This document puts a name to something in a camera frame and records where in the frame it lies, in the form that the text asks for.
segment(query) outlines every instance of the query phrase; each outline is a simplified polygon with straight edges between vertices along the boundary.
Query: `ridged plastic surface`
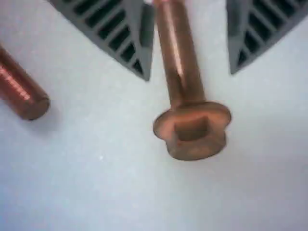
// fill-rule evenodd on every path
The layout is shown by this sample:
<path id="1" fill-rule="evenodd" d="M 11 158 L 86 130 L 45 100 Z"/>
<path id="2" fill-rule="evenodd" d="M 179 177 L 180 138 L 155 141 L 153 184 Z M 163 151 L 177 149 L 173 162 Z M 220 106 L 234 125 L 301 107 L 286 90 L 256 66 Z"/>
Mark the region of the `ridged plastic surface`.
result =
<path id="1" fill-rule="evenodd" d="M 150 79 L 154 9 L 143 0 L 50 0 L 93 43 Z"/>
<path id="2" fill-rule="evenodd" d="M 308 0 L 227 0 L 227 11 L 234 74 L 298 24 L 308 13 Z"/>

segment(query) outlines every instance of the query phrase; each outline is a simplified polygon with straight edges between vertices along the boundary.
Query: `copper rivet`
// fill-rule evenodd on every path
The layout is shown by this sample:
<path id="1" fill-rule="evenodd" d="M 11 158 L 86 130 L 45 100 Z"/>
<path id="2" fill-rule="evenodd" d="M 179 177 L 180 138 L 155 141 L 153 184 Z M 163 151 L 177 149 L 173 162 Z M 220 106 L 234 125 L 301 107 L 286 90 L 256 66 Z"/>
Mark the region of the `copper rivet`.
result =
<path id="1" fill-rule="evenodd" d="M 198 160 L 226 145 L 229 109 L 207 102 L 183 0 L 154 0 L 171 108 L 154 122 L 154 133 L 179 160 Z"/>
<path id="2" fill-rule="evenodd" d="M 34 120 L 46 113 L 46 92 L 0 46 L 0 97 L 22 118 Z"/>

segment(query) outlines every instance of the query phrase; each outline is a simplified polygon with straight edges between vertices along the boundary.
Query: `white surface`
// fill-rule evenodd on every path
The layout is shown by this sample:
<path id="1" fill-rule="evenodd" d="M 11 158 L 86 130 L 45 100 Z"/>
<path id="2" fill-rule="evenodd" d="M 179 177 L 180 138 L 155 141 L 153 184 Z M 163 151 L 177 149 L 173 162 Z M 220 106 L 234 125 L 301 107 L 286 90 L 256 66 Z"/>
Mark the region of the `white surface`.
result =
<path id="1" fill-rule="evenodd" d="M 157 35 L 145 83 L 46 1 L 1 0 L 1 43 L 52 99 L 35 122 L 0 103 L 1 231 L 308 230 L 308 19 L 231 78 L 225 2 L 188 5 L 207 96 L 233 114 L 228 147 L 197 162 L 152 133 Z"/>

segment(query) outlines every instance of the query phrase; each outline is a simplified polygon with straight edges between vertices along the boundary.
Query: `copper bolt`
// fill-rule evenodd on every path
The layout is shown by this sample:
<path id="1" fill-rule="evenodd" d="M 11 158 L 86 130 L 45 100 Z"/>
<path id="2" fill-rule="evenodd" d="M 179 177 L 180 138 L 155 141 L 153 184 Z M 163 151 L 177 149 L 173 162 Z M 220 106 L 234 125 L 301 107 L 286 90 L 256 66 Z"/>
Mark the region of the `copper bolt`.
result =
<path id="1" fill-rule="evenodd" d="M 154 133 L 176 159 L 210 157 L 226 145 L 230 111 L 205 100 L 184 1 L 154 0 L 154 4 L 171 103 L 171 109 L 154 122 Z"/>
<path id="2" fill-rule="evenodd" d="M 46 92 L 0 46 L 0 97 L 22 118 L 34 120 L 48 110 Z"/>

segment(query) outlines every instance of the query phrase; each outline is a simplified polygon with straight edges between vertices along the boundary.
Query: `gray triangular piece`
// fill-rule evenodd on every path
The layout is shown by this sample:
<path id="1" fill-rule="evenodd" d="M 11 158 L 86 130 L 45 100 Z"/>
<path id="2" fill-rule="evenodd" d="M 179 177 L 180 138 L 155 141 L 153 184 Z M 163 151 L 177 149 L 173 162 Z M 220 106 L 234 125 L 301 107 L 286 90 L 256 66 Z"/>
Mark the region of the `gray triangular piece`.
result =
<path id="1" fill-rule="evenodd" d="M 308 0 L 227 0 L 231 73 L 251 64 L 308 14 Z"/>
<path id="2" fill-rule="evenodd" d="M 50 0 L 93 43 L 144 80 L 150 79 L 154 9 L 143 0 Z"/>

